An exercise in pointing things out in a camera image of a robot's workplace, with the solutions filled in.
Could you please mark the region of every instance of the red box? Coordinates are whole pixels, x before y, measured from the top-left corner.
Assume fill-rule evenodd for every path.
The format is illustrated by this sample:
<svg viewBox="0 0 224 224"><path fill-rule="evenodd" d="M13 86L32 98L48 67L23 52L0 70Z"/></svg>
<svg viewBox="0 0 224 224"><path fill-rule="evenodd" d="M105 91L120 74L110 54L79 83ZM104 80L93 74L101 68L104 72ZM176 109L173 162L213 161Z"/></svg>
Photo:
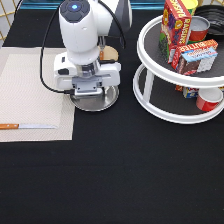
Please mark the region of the red box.
<svg viewBox="0 0 224 224"><path fill-rule="evenodd" d="M175 50L186 45L192 16L181 0L166 0L160 32L160 50L171 63Z"/></svg>
<svg viewBox="0 0 224 224"><path fill-rule="evenodd" d="M203 42L199 42L195 44L189 44L186 46L177 47L173 57L172 67L175 70L177 70L179 59L183 52L190 51L190 50L197 50L197 49L205 49L210 47L213 47L213 49L216 50L218 47L218 43L212 39L212 40L207 40L207 41L203 41Z"/></svg>

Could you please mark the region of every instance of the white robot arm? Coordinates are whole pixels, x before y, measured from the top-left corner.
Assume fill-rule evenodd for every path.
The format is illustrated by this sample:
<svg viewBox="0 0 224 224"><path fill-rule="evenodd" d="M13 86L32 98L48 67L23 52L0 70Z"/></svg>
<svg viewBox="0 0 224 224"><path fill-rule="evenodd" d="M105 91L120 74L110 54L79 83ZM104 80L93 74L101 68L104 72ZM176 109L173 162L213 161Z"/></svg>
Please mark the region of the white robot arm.
<svg viewBox="0 0 224 224"><path fill-rule="evenodd" d="M103 2L115 14L122 30L129 30L132 21L129 0ZM65 0L60 6L59 21L67 52L55 58L57 87L74 89L76 98L88 98L101 95L104 87L118 86L121 65L117 62L101 64L97 46L98 36L120 36L108 10L94 0Z"/></svg>

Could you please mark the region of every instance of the metal base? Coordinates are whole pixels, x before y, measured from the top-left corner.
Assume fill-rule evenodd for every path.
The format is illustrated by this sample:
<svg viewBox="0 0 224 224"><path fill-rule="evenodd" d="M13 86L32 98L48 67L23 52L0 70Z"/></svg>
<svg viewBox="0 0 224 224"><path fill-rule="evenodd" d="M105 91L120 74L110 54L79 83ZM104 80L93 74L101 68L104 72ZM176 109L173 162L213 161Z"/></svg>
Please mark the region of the metal base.
<svg viewBox="0 0 224 224"><path fill-rule="evenodd" d="M99 96L90 96L85 98L76 98L70 96L71 101L81 110L84 111L101 111L112 106L119 95L117 86L110 86L103 88L103 94Z"/></svg>

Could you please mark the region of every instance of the black cable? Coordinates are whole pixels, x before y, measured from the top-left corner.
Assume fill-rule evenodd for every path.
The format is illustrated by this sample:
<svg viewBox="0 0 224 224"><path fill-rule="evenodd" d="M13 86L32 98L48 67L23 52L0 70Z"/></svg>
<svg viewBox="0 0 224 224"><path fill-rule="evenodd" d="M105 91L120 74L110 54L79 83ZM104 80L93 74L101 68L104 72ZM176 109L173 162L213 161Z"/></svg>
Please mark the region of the black cable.
<svg viewBox="0 0 224 224"><path fill-rule="evenodd" d="M116 22L116 24L117 24L117 26L118 26L118 28L120 30L122 39L123 39L123 44L120 41L121 46L122 46L123 49L125 49L126 48L126 40L125 40L125 37L124 37L124 32L122 30L121 24L119 23L116 15L111 11L111 9L104 2L102 2L101 0L98 0L98 3L100 3L103 7L105 7L107 9L107 11L111 14L111 16L113 17L114 21Z"/></svg>
<svg viewBox="0 0 224 224"><path fill-rule="evenodd" d="M15 16L16 16L17 11L19 10L19 8L20 8L20 6L21 6L21 4L22 4L22 1L23 1L23 0L20 0L19 3L18 3L17 6L16 6L16 10L15 10L15 13L14 13L14 18L15 18Z"/></svg>
<svg viewBox="0 0 224 224"><path fill-rule="evenodd" d="M43 67L43 54L44 54L44 47L45 47L45 42L46 42L46 39L47 39L47 36L48 36L48 33L49 33L49 30L50 30L50 27L51 27L51 24L54 20L54 17L56 16L61 4L57 7L56 11L54 12L54 14L52 15L51 17L51 20L48 24L48 27L47 27L47 30L46 30L46 33L45 33L45 36L44 36L44 40L43 40L43 44L42 44L42 47L41 47L41 53L40 53L40 80L42 82L42 84L50 91L52 92L55 92L55 93L64 93L64 94L70 94L70 90L64 90L64 91L59 91L59 90L55 90L55 89L52 89L50 88L49 86L47 86L47 84L44 82L43 80L43 74L42 74L42 67Z"/></svg>

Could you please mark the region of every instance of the snack box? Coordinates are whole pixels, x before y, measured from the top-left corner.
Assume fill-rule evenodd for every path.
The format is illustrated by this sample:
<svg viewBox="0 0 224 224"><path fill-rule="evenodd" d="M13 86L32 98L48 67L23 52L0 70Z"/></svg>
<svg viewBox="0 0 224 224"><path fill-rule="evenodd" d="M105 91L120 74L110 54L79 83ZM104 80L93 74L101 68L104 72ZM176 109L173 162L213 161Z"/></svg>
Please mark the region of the snack box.
<svg viewBox="0 0 224 224"><path fill-rule="evenodd" d="M218 53L212 48L190 50L181 54L177 72L182 75L191 75L211 69Z"/></svg>
<svg viewBox="0 0 224 224"><path fill-rule="evenodd" d="M176 85L176 91L183 92L183 86Z"/></svg>
<svg viewBox="0 0 224 224"><path fill-rule="evenodd" d="M198 96L198 90L196 88L183 87L183 95L185 98L193 98Z"/></svg>
<svg viewBox="0 0 224 224"><path fill-rule="evenodd" d="M181 0L166 0L159 38L160 51L171 63L178 46L186 45L192 16Z"/></svg>
<svg viewBox="0 0 224 224"><path fill-rule="evenodd" d="M180 60L180 56L182 53L186 52L186 51L190 51L190 50L197 50L197 49L205 49L205 48L210 48L212 47L214 50L217 49L218 47L218 43L215 40L207 40L207 41L203 41L203 42L199 42L199 43L195 43L195 44L189 44L186 46L181 46L181 47L177 47L174 57L173 57L173 61L172 61L172 67L177 70L178 68L178 63Z"/></svg>

